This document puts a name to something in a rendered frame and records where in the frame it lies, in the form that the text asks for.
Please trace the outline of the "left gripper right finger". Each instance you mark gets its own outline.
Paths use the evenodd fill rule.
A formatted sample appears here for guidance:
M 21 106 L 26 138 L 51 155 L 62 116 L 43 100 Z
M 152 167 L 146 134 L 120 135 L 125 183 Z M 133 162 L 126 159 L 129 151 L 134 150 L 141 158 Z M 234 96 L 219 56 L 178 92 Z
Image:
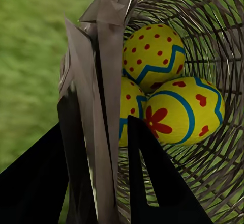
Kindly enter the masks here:
M 130 115 L 127 132 L 131 224 L 213 224 L 147 124 Z M 147 200 L 141 160 L 159 207 Z

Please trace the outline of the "easter egg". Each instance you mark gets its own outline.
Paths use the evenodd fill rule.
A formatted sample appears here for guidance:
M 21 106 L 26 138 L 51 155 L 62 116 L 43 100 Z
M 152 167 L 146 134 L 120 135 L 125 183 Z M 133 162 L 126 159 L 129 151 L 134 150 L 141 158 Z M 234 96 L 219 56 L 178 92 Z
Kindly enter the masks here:
M 160 145 L 195 145 L 216 134 L 224 119 L 221 91 L 207 79 L 181 76 L 147 95 L 144 122 Z
M 122 75 L 120 99 L 119 147 L 128 146 L 128 116 L 132 115 L 144 121 L 147 94 L 133 80 Z
M 145 94 L 184 73 L 186 45 L 171 26 L 147 24 L 132 33 L 123 46 L 123 75 Z

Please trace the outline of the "wicker basket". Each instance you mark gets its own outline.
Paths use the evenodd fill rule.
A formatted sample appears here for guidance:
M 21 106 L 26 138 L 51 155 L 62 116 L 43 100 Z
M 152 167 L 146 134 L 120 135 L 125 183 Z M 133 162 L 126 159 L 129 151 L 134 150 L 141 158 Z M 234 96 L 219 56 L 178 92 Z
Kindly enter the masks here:
M 185 0 L 94 0 L 79 19 L 81 28 L 64 17 L 69 49 L 60 61 L 57 112 L 70 183 L 66 224 L 131 224 L 129 203 L 123 203 L 117 199 L 117 195 L 120 193 L 124 199 L 130 200 L 129 168 L 125 162 L 119 164 L 121 158 L 119 153 L 128 154 L 128 146 L 126 148 L 119 147 L 123 46 L 125 41 L 132 35 L 128 32 L 129 29 L 138 31 L 145 26 L 142 24 L 145 22 L 149 24 L 163 23 L 171 26 L 169 21 L 174 22 L 187 33 L 181 37 L 183 41 L 189 38 L 193 41 L 196 60 L 194 61 L 191 49 L 188 47 L 191 57 L 190 60 L 188 58 L 185 60 L 185 63 L 188 64 L 188 73 L 191 73 L 190 63 L 192 63 L 194 77 L 199 76 L 199 63 L 208 63 L 207 74 L 210 67 L 209 63 L 213 63 L 213 69 L 215 69 L 216 64 L 215 87 L 221 91 L 223 98 L 225 93 L 228 94 L 228 97 L 222 125 L 216 134 L 214 133 L 209 137 L 207 146 L 204 145 L 205 139 L 197 143 L 198 147 L 192 151 L 192 155 L 184 163 L 180 163 L 180 161 L 185 156 L 179 161 L 176 160 L 180 152 L 174 157 L 170 156 L 171 153 L 167 155 L 177 166 L 176 168 L 181 175 L 189 174 L 184 178 L 185 181 L 195 178 L 193 181 L 188 182 L 188 187 L 197 182 L 201 183 L 201 185 L 192 189 L 193 194 L 196 194 L 203 187 L 207 188 L 207 191 L 196 195 L 203 209 L 209 208 L 217 198 L 221 199 L 215 205 L 215 208 L 207 213 L 209 218 L 216 216 L 216 212 L 225 204 L 230 206 L 213 224 L 220 223 L 233 210 L 238 213 L 238 216 L 222 224 L 237 224 L 244 217 L 244 207 L 243 209 L 238 208 L 244 202 L 244 192 L 235 204 L 229 201 L 244 188 L 244 172 L 230 184 L 238 172 L 241 169 L 244 170 L 244 153 L 240 163 L 236 162 L 236 159 L 244 151 L 244 127 L 242 127 L 244 120 L 244 55 L 241 46 L 241 40 L 244 45 L 244 35 L 241 31 L 241 27 L 244 27 L 244 5 L 240 0 L 234 0 L 237 8 L 236 13 L 241 18 L 241 23 L 238 24 L 226 0 L 223 1 L 227 4 L 229 12 L 218 0 L 191 1 L 194 3 L 193 6 Z M 221 26 L 218 19 L 215 20 L 206 11 L 205 4 L 208 4 L 214 10 L 209 3 L 213 3 L 218 8 L 225 28 Z M 205 13 L 207 19 L 197 8 Z M 165 12 L 164 9 L 171 15 Z M 153 18 L 136 10 L 148 13 Z M 158 16 L 157 11 L 166 17 Z M 233 19 L 235 25 L 230 26 L 225 14 Z M 209 23 L 212 31 L 204 25 L 198 15 Z M 174 18 L 178 18 L 183 26 Z M 211 20 L 214 20 L 220 26 L 220 29 L 216 30 Z M 240 46 L 232 29 L 238 30 Z M 222 32 L 224 38 L 226 38 L 233 58 L 229 58 L 225 39 L 221 40 L 218 32 Z M 226 32 L 230 34 L 241 58 L 235 57 L 234 47 L 231 46 Z M 215 33 L 217 43 L 214 41 L 212 33 Z M 205 35 L 208 35 L 212 49 L 217 51 L 218 59 L 215 58 Z M 204 38 L 213 56 L 212 60 L 209 59 L 200 41 L 200 36 Z M 202 51 L 199 50 L 195 42 L 195 37 L 208 60 L 204 60 Z M 227 56 L 226 59 L 222 56 L 220 46 Z M 197 50 L 202 56 L 202 60 L 198 59 Z M 218 74 L 219 62 L 221 62 L 221 69 Z M 226 62 L 225 75 L 223 73 L 223 62 Z M 227 72 L 229 72 L 229 62 L 233 62 L 233 64 L 231 77 L 229 77 L 229 89 L 227 90 L 226 80 Z M 241 62 L 239 76 L 236 62 Z M 197 72 L 194 66 L 195 63 L 198 66 Z M 236 91 L 232 90 L 234 70 Z M 242 91 L 240 91 L 241 76 L 243 76 Z M 222 80 L 222 88 L 219 88 L 220 80 Z M 228 122 L 233 109 L 233 119 Z M 235 120 L 238 113 L 239 122 L 236 125 Z M 243 133 L 234 145 L 239 130 L 243 130 Z M 231 137 L 232 140 L 228 149 L 225 155 L 222 155 L 221 151 Z M 216 143 L 211 149 L 210 146 L 215 140 Z M 234 148 L 236 150 L 230 159 L 228 156 Z M 206 161 L 212 153 L 214 157 Z M 209 169 L 217 156 L 221 160 Z M 224 161 L 228 162 L 227 165 L 218 171 Z M 191 164 L 189 164 L 190 162 Z M 201 164 L 192 172 L 191 169 L 198 163 Z M 143 174 L 148 176 L 144 160 L 141 160 L 141 165 Z M 202 174 L 197 176 L 196 174 L 205 166 L 207 167 Z M 213 173 L 204 181 L 203 178 L 210 172 Z M 210 184 L 211 182 L 212 184 Z M 224 184 L 220 190 L 215 190 L 223 182 Z M 233 185 L 234 187 L 224 197 L 222 194 Z M 211 192 L 215 194 L 214 197 L 202 200 Z M 146 195 L 153 196 L 155 192 L 150 191 Z

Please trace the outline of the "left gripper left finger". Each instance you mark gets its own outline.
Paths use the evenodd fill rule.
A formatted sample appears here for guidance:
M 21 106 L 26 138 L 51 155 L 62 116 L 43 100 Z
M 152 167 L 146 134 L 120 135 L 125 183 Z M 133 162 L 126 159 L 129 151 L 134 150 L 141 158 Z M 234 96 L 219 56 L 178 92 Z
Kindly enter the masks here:
M 58 224 L 68 183 L 58 123 L 0 174 L 0 224 Z

